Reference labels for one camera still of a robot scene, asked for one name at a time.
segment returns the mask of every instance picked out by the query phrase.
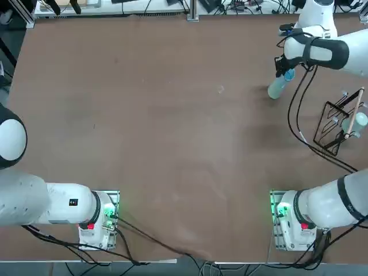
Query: white robotic arm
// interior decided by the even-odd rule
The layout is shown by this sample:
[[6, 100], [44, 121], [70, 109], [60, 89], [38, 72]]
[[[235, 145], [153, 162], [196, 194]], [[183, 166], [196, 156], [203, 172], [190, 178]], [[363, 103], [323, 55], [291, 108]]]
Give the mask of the white robotic arm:
[[118, 195], [75, 183], [45, 183], [9, 168], [24, 155], [27, 133], [21, 119], [0, 104], [0, 226], [79, 224], [79, 243], [115, 246]]
[[[299, 64], [368, 74], [368, 29], [338, 37], [333, 8], [333, 0], [306, 0], [298, 22], [286, 30], [283, 55], [275, 59], [277, 77]], [[365, 4], [361, 15], [367, 10]], [[343, 227], [364, 219], [367, 184], [365, 169], [313, 189], [287, 191], [275, 210], [286, 249], [305, 251], [314, 242], [317, 228]]]
[[306, 0], [298, 22], [284, 35], [284, 53], [275, 60], [276, 77], [299, 64], [318, 65], [366, 76], [368, 29], [338, 37], [333, 17], [333, 0]]

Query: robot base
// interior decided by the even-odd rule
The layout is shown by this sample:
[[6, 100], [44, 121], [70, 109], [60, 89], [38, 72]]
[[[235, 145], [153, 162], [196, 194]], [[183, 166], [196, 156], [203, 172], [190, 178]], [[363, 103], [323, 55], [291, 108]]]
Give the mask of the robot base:
[[296, 191], [270, 192], [275, 246], [279, 250], [306, 251], [316, 239], [317, 229], [303, 229], [295, 217], [295, 194]]
[[[114, 214], [118, 216], [119, 191], [95, 191], [100, 199], [101, 207], [95, 224], [78, 227], [79, 243], [96, 246], [105, 250], [112, 250], [116, 246], [117, 220], [110, 218]], [[90, 247], [80, 246], [83, 250], [97, 250]]]

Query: brown table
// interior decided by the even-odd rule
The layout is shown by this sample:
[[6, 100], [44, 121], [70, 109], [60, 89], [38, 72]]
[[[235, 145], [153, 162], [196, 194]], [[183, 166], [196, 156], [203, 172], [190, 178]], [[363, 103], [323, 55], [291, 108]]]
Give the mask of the brown table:
[[[303, 70], [271, 100], [278, 26], [293, 16], [47, 20], [25, 36], [10, 108], [28, 129], [16, 166], [52, 182], [119, 189], [121, 215], [173, 247], [209, 260], [265, 262], [271, 234], [269, 191], [315, 187], [344, 175], [300, 144], [286, 111]], [[336, 20], [340, 33], [359, 28]], [[311, 140], [326, 100], [366, 84], [321, 68], [301, 111]], [[340, 157], [365, 168], [368, 135]], [[43, 227], [78, 240], [75, 225]], [[333, 230], [335, 236], [342, 229]], [[176, 255], [131, 231], [137, 259]], [[75, 259], [20, 227], [0, 228], [2, 260]], [[367, 263], [357, 229], [325, 262]], [[124, 252], [121, 243], [117, 252]], [[270, 261], [299, 254], [271, 250]], [[98, 254], [100, 260], [118, 260]]]

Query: black wire rack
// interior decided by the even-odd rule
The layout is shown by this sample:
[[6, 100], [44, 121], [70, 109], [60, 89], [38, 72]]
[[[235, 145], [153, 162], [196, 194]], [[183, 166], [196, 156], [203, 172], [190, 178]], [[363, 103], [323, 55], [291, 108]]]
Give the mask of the black wire rack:
[[[360, 89], [350, 96], [345, 92], [337, 102], [327, 101], [324, 104], [313, 142], [333, 156], [339, 153], [341, 144], [346, 141], [342, 122], [353, 114], [355, 105], [352, 101], [359, 95], [359, 91]], [[367, 107], [364, 102], [359, 104], [358, 110], [362, 107]]]

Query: floor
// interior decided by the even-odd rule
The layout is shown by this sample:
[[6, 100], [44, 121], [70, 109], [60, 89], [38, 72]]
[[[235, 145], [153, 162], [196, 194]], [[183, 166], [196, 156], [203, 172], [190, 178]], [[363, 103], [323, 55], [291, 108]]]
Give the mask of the floor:
[[[13, 55], [17, 57], [19, 55], [22, 41], [24, 38], [25, 31], [17, 30], [19, 28], [24, 27], [24, 24], [20, 18], [15, 18], [10, 26], [9, 31], [5, 31], [2, 35], [4, 42], [12, 51]], [[9, 63], [9, 61], [5, 58], [3, 53], [0, 53], [0, 60], [2, 60], [5, 69], [13, 74], [14, 68]], [[81, 275], [86, 269], [90, 268], [90, 265], [83, 263], [69, 263], [70, 270], [72, 273], [77, 276]], [[114, 263], [109, 267], [95, 267], [93, 270], [87, 273], [88, 276], [94, 275], [120, 275], [126, 269], [130, 268], [131, 264], [126, 262]], [[224, 267], [239, 267], [239, 265], [233, 266], [221, 266]], [[252, 264], [249, 271], [252, 271], [256, 267], [255, 264]], [[66, 276], [70, 275], [69, 271], [66, 268], [65, 263], [57, 262], [57, 263], [0, 263], [0, 275], [1, 276], [21, 276], [21, 275], [29, 275], [30, 271], [32, 275], [38, 276]], [[236, 276], [236, 275], [244, 275], [245, 268], [237, 271], [227, 271], [223, 272], [224, 276]], [[198, 269], [195, 264], [189, 258], [180, 258], [178, 259], [177, 264], [162, 264], [162, 263], [153, 263], [149, 266], [143, 267], [134, 267], [125, 275], [198, 275]], [[342, 264], [322, 264], [315, 271], [305, 271], [305, 270], [295, 270], [295, 269], [271, 269], [268, 267], [261, 267], [256, 273], [253, 275], [262, 276], [262, 275], [315, 275], [315, 276], [325, 276], [325, 275], [352, 275], [352, 276], [360, 276], [360, 275], [368, 275], [368, 266], [363, 265], [342, 265]], [[204, 271], [204, 276], [209, 275], [208, 269]]]

